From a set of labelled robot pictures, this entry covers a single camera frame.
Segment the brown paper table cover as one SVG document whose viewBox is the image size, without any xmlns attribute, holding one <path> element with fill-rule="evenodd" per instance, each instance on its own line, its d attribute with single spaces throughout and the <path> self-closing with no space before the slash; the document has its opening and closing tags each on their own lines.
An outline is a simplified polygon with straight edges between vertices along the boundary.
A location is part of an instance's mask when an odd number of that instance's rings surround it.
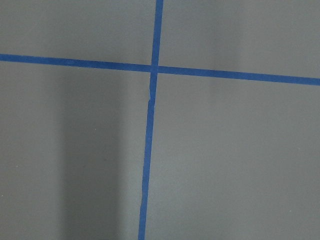
<svg viewBox="0 0 320 240">
<path fill-rule="evenodd" d="M 3 240 L 317 240 L 317 0 L 3 0 Z"/>
</svg>

